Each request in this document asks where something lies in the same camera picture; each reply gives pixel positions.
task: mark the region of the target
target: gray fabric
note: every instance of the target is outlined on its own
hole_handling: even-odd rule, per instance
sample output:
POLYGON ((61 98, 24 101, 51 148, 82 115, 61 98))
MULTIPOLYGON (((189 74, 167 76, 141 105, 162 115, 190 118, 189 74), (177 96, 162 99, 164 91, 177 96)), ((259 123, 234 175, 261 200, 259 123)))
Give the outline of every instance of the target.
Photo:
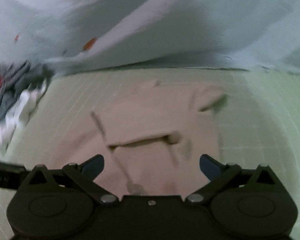
POLYGON ((45 65, 35 65, 26 61, 10 66, 0 65, 2 86, 0 88, 0 122, 5 119, 8 110, 16 103, 23 90, 40 87, 52 73, 45 65))
POLYGON ((24 62, 22 64, 11 64, 10 67, 8 67, 6 70, 3 68, 0 68, 1 75, 2 75, 2 86, 0 88, 0 107, 2 104, 2 98, 6 91, 11 90, 14 86, 14 84, 20 79, 22 75, 25 74, 25 72, 29 71, 30 64, 28 62, 24 62))

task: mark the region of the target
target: green cutting mat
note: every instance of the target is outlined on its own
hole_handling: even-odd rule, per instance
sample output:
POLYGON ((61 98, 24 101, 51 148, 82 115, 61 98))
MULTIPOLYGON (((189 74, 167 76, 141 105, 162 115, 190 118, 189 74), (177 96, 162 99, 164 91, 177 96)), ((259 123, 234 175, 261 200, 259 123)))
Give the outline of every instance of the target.
MULTIPOLYGON (((299 217, 292 236, 300 240, 300 77, 277 72, 156 68, 61 78, 53 81, 26 129, 16 132, 0 159, 23 163, 28 169, 47 163, 51 147, 75 118, 92 107, 101 110, 130 83, 149 79, 224 86, 228 100, 218 106, 216 114, 221 160, 244 168, 270 164, 297 203, 299 217)), ((12 235, 5 217, 12 196, 0 190, 0 239, 12 235)))

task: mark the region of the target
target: white cloth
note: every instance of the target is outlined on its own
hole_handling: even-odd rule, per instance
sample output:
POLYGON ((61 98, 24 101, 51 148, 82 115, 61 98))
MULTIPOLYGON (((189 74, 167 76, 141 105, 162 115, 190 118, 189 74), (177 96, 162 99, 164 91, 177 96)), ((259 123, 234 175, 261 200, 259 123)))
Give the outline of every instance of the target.
POLYGON ((0 61, 62 74, 193 51, 199 66, 296 71, 300 0, 0 0, 0 61))
POLYGON ((24 90, 18 101, 7 112, 6 118, 0 122, 0 151, 6 151, 17 127, 24 127, 29 121, 29 115, 35 109, 38 101, 47 89, 47 82, 37 90, 24 90))

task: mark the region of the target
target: pile of clothes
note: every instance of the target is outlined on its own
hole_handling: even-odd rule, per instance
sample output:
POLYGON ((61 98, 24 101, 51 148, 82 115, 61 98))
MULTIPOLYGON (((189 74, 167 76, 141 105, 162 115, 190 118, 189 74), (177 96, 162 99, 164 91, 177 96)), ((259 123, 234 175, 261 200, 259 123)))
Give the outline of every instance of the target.
POLYGON ((51 76, 45 65, 0 64, 0 150, 6 150, 18 126, 28 123, 51 76))

